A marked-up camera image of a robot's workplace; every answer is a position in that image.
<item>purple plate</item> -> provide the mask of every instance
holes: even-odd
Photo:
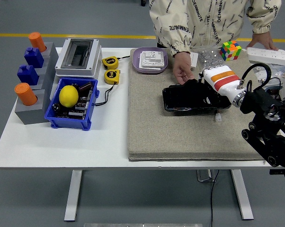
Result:
[[[161,68],[160,70],[151,70],[151,69],[139,68],[140,55],[143,51],[160,51],[160,52],[163,52],[163,59],[164,59],[165,66],[163,68]],[[133,66],[134,66],[135,70],[138,72],[141,72],[144,74],[159,74],[166,69],[167,65],[168,65],[167,52],[161,48],[158,48],[158,47],[140,47],[133,52]]]

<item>beige felt mat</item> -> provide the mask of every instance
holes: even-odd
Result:
[[[213,111],[181,114],[166,112],[162,90],[176,79],[172,74],[174,59],[157,75],[135,71],[129,63],[128,152],[129,160],[262,160],[242,138],[254,114],[242,114],[239,108],[221,110],[222,122],[215,122]],[[242,51],[238,60],[223,62],[240,78],[250,66]],[[194,75],[202,70],[198,65]],[[253,72],[246,79],[258,84]]]

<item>white connector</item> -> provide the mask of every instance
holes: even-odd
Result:
[[[222,116],[220,115],[220,113],[217,113],[217,114],[215,115],[215,121],[216,121],[216,122],[221,122],[221,121],[222,121]]]

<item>person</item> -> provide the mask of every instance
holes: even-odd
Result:
[[[248,0],[150,0],[150,17],[158,37],[158,46],[170,49],[173,74],[179,84],[193,79],[190,48],[222,45],[236,40],[243,26]],[[261,43],[278,50],[270,34],[281,0],[250,0],[246,15],[253,25],[247,47]]]

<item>rubik's cube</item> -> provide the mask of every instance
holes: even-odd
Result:
[[[219,54],[225,61],[236,60],[240,54],[241,46],[236,41],[229,41],[223,43]]]

